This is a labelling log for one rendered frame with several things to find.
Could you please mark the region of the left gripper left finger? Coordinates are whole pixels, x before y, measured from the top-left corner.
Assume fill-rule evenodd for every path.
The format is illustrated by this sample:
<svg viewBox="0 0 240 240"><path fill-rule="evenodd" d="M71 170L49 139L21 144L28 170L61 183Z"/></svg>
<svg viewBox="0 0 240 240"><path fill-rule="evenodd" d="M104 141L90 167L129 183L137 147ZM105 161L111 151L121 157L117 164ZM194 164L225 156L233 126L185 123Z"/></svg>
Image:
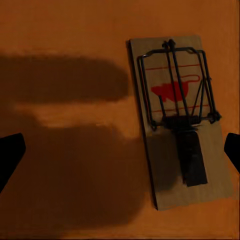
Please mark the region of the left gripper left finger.
<svg viewBox="0 0 240 240"><path fill-rule="evenodd" d="M21 133L0 138L0 193L26 152Z"/></svg>

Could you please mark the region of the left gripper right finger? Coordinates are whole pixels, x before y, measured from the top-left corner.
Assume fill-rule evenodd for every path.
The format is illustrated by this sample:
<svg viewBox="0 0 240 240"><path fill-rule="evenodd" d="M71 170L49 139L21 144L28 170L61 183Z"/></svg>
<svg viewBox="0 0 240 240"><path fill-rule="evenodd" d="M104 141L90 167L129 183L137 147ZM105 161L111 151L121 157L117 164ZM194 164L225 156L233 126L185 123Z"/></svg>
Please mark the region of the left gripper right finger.
<svg viewBox="0 0 240 240"><path fill-rule="evenodd" d="M235 133L229 133L227 135L224 151L232 161L234 166L240 172L240 135Z"/></svg>

